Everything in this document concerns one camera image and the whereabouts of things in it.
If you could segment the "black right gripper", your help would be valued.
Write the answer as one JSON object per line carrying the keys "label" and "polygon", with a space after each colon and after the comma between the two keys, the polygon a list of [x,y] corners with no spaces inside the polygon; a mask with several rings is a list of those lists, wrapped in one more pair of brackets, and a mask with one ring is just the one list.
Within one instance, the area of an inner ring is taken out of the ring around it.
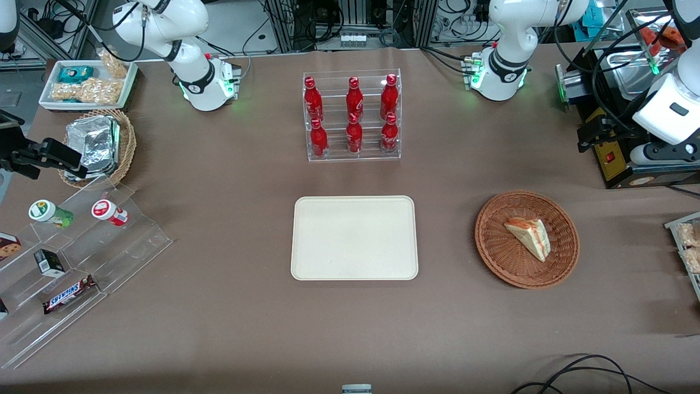
{"label": "black right gripper", "polygon": [[43,144],[28,140],[22,131],[24,120],[1,110],[1,164],[8,172],[36,180],[42,162]]}

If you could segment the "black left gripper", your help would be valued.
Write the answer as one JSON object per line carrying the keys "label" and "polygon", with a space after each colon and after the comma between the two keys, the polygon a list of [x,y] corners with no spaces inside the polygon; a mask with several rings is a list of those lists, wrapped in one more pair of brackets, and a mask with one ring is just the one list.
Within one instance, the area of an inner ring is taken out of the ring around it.
{"label": "black left gripper", "polygon": [[578,150],[580,153],[584,153],[596,145],[602,146],[616,141],[641,138],[638,130],[634,128],[631,131],[624,130],[622,125],[609,119],[604,112],[593,112],[591,124],[593,129],[578,130]]}

